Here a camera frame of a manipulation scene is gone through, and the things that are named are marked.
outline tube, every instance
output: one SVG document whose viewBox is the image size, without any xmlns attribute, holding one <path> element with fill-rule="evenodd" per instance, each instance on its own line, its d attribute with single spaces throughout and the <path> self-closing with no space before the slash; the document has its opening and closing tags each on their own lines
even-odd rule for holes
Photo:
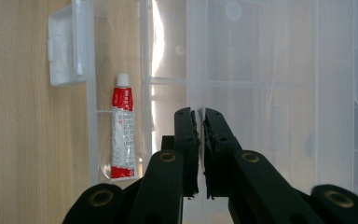
<svg viewBox="0 0 358 224">
<path fill-rule="evenodd" d="M 112 97 L 111 180 L 136 177 L 134 114 L 129 75 L 118 74 Z"/>
</svg>

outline wood grain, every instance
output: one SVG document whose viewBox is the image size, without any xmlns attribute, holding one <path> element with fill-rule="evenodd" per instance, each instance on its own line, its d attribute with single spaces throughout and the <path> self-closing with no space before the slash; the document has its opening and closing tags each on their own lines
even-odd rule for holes
<svg viewBox="0 0 358 224">
<path fill-rule="evenodd" d="M 84 84 L 49 84 L 48 15 L 70 0 L 0 0 L 0 223 L 61 223 L 89 186 Z"/>
</svg>

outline clear plastic box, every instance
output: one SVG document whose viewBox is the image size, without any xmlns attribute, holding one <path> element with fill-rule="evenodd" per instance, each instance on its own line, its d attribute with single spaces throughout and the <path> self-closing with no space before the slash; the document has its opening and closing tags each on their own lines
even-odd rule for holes
<svg viewBox="0 0 358 224">
<path fill-rule="evenodd" d="M 358 0 L 80 3 L 91 185 L 110 182 L 110 101 L 126 72 L 139 176 L 161 136 L 173 134 L 176 110 L 192 107 L 201 124 L 210 107 L 293 187 L 310 193 L 330 183 L 358 194 Z M 230 222 L 226 199 L 206 200 L 202 167 L 199 185 L 184 222 Z"/>
</svg>

